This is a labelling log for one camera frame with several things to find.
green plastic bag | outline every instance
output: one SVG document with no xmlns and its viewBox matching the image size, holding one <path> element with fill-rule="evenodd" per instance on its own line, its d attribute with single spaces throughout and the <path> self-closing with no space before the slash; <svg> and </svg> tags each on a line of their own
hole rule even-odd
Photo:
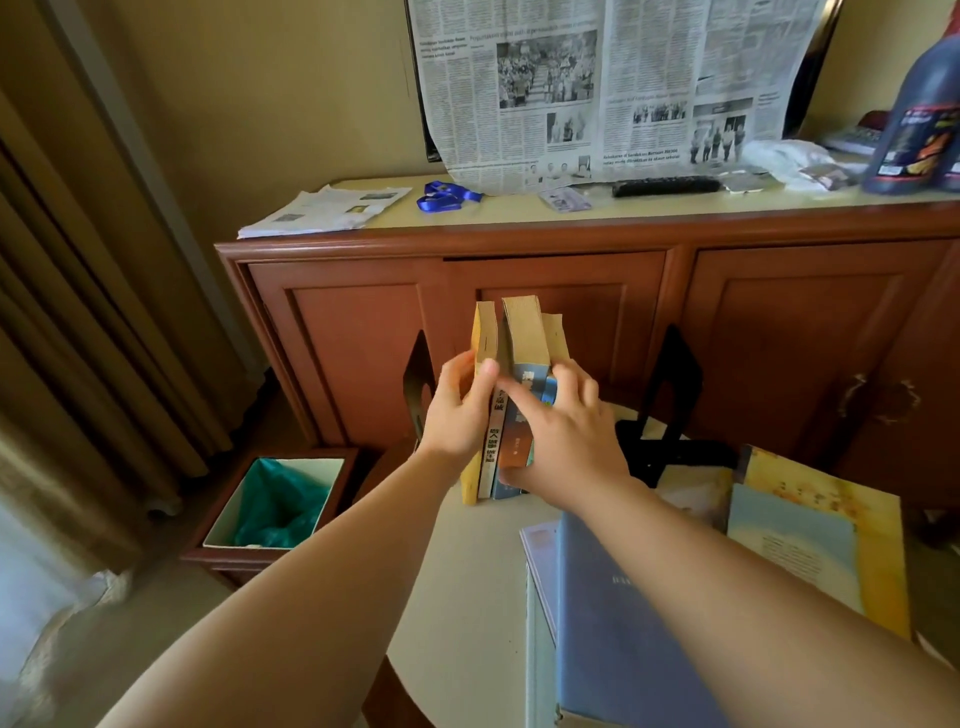
<svg viewBox="0 0 960 728">
<path fill-rule="evenodd" d="M 293 548 L 306 541 L 331 488 L 273 458 L 257 458 L 244 478 L 233 545 Z"/>
</svg>

floor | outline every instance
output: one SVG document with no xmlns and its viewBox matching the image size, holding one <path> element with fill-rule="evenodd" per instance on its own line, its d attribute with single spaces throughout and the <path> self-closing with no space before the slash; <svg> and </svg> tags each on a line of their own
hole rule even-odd
<svg viewBox="0 0 960 728">
<path fill-rule="evenodd" d="M 229 596 L 223 583 L 181 563 L 177 554 L 244 452 L 306 447 L 279 392 L 261 401 L 244 439 L 237 452 L 215 464 L 214 473 L 189 484 L 181 516 L 157 524 L 151 557 L 136 575 L 130 596 L 77 615 L 63 628 L 49 677 L 57 709 L 49 719 L 33 723 L 37 728 L 96 725 L 168 645 Z M 935 550 L 910 542 L 907 563 L 917 629 L 960 666 L 960 554 L 949 546 Z"/>
</svg>

blue lanyard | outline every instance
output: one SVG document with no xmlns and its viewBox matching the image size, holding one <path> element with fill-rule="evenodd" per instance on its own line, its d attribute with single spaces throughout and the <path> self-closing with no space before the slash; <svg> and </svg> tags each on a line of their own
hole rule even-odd
<svg viewBox="0 0 960 728">
<path fill-rule="evenodd" d="M 434 180 L 423 186 L 423 197 L 417 200 L 417 207 L 424 212 L 448 212 L 460 209 L 464 200 L 478 203 L 482 199 L 482 192 L 474 192 L 453 182 Z"/>
</svg>

remote control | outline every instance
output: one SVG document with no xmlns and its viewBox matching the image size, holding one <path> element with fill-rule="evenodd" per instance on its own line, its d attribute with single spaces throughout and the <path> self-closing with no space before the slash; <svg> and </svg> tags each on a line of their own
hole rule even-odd
<svg viewBox="0 0 960 728">
<path fill-rule="evenodd" d="M 719 192 L 720 181 L 714 177 L 651 177 L 647 180 L 627 180 L 613 183 L 614 197 L 646 197 L 647 195 L 690 195 Z"/>
</svg>

brown curtain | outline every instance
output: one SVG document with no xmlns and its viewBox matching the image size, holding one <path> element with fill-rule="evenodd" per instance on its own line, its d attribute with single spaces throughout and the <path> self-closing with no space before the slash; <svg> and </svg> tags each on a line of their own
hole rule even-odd
<svg viewBox="0 0 960 728">
<path fill-rule="evenodd" d="M 255 394 L 32 2 L 0 7 L 0 498 L 120 571 Z"/>
</svg>

